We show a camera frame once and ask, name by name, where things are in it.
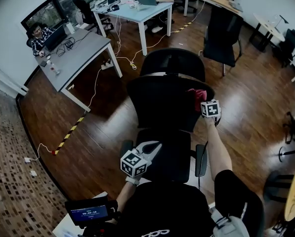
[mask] digital display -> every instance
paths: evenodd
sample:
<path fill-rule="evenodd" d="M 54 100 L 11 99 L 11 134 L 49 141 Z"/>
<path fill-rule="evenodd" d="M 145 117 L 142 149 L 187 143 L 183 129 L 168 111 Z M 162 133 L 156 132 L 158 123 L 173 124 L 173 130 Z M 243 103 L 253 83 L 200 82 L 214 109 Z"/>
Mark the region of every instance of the digital display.
<path fill-rule="evenodd" d="M 87 221 L 108 217 L 108 212 L 105 205 L 71 210 L 71 213 L 74 221 Z"/>

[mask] man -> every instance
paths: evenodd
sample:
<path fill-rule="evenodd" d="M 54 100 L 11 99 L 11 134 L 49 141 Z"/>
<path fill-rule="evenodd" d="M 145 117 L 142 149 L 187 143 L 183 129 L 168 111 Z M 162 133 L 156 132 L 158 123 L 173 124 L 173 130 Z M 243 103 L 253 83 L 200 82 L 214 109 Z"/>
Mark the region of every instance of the man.
<path fill-rule="evenodd" d="M 31 45 L 34 56 L 40 56 L 43 57 L 45 55 L 44 51 L 42 51 L 42 48 L 44 47 L 45 40 L 55 32 L 56 29 L 53 28 L 41 28 L 40 23 L 35 23 L 31 28 L 30 32 L 34 36 Z"/>
<path fill-rule="evenodd" d="M 230 155 L 213 118 L 205 118 L 207 152 L 214 180 L 215 206 L 224 216 L 242 219 L 250 237 L 263 234 L 264 212 L 259 197 L 232 172 Z M 116 236 L 210 237 L 215 227 L 206 197 L 195 187 L 176 182 L 127 181 L 117 198 L 121 217 Z"/>

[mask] black t-shirt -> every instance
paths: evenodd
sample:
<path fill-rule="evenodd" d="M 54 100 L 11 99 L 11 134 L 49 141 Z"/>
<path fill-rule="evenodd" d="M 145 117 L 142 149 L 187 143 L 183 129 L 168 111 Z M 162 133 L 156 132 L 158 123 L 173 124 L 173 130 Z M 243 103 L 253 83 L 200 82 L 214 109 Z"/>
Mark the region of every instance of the black t-shirt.
<path fill-rule="evenodd" d="M 262 233 L 260 199 L 230 170 L 220 172 L 215 179 L 215 203 L 222 215 L 239 218 L 248 203 L 243 222 L 250 237 Z M 197 188 L 176 182 L 150 182 L 138 186 L 126 203 L 116 236 L 209 237 L 213 228 L 206 197 Z"/>

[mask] red cloth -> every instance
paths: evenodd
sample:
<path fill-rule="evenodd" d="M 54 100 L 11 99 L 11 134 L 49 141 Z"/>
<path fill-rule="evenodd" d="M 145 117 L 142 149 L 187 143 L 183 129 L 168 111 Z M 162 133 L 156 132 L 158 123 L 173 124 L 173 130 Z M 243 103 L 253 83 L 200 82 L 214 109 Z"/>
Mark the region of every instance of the red cloth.
<path fill-rule="evenodd" d="M 201 102 L 207 100 L 207 91 L 203 89 L 189 89 L 188 92 L 194 92 L 195 95 L 195 110 L 201 112 Z"/>

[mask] wrist strap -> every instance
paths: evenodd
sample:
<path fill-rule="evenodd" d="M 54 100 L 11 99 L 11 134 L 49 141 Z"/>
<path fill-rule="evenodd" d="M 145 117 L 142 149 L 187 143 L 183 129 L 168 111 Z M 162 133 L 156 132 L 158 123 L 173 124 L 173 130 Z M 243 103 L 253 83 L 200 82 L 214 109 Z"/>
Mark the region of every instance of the wrist strap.
<path fill-rule="evenodd" d="M 131 178 L 131 177 L 129 177 L 129 176 L 127 176 L 126 177 L 126 181 L 127 182 L 130 182 L 130 183 L 132 183 L 132 184 L 134 184 L 134 185 L 139 185 L 139 181 L 137 181 L 136 179 L 134 179 L 134 178 Z"/>

